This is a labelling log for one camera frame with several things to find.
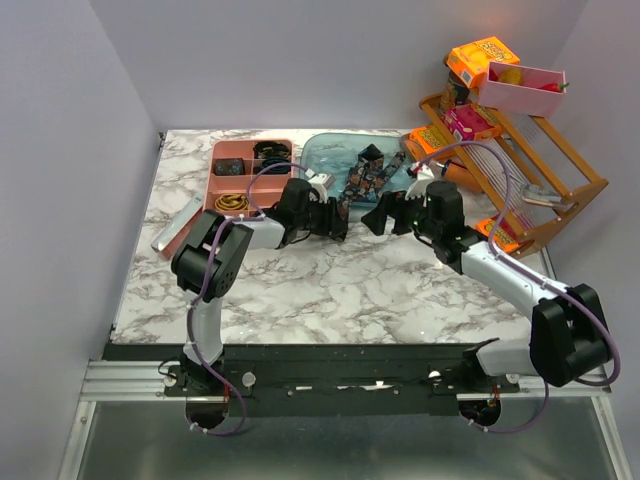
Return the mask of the floral patterned necktie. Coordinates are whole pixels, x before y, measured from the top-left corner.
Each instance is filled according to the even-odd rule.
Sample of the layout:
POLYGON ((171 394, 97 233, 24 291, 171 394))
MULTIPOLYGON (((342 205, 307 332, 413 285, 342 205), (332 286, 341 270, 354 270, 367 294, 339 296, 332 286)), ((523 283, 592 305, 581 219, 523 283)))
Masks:
POLYGON ((388 162, 374 144, 368 145, 357 155, 357 161, 349 169, 343 191, 337 200, 340 217, 347 220, 351 204, 377 203, 383 187, 400 170, 406 160, 404 151, 398 151, 388 162))

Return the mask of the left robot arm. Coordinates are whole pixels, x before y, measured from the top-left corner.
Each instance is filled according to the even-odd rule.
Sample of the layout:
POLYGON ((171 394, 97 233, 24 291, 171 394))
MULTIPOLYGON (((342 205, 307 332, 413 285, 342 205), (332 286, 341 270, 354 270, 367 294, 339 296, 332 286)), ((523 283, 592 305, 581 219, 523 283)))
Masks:
POLYGON ((171 261, 171 271, 188 301, 187 340, 180 364, 197 393, 209 395, 221 384, 231 386, 215 364, 224 351, 223 298, 246 253, 279 250, 308 235, 342 241, 348 218, 318 176, 289 179, 279 200, 250 216, 225 216, 212 209, 200 214, 171 261))

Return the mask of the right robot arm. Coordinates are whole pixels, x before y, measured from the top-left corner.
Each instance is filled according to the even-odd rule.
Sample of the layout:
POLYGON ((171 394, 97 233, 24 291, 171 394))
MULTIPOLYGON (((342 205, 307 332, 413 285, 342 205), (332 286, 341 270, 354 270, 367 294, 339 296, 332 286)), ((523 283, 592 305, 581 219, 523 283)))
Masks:
POLYGON ((490 339, 466 351, 459 371, 467 389, 483 391, 507 374, 537 375, 561 387, 613 360, 597 293, 541 276, 493 250, 485 235, 467 225, 454 183, 435 181, 413 199, 403 191, 386 192, 361 221, 381 235, 389 219, 393 234, 413 234, 442 264, 489 287, 531 323, 526 340, 490 339))

